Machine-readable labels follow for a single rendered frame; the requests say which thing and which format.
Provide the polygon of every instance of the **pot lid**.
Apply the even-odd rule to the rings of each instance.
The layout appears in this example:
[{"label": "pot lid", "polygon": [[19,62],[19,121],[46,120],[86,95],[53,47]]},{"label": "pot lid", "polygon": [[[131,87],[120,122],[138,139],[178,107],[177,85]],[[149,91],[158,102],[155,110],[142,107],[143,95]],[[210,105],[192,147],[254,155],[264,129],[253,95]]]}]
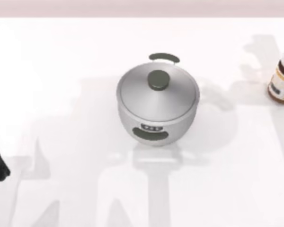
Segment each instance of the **pot lid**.
[{"label": "pot lid", "polygon": [[176,65],[150,62],[128,71],[120,81],[119,95],[134,115],[166,122],[184,115],[198,98],[195,80]]}]

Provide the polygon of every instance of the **dark green knob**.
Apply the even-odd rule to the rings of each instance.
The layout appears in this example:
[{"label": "dark green knob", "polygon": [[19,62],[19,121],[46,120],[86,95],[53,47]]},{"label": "dark green knob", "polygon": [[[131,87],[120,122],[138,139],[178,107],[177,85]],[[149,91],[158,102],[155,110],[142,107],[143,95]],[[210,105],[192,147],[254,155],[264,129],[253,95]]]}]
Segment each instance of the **dark green knob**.
[{"label": "dark green knob", "polygon": [[169,85],[169,74],[162,70],[154,70],[148,74],[148,85],[155,91],[162,91]]}]

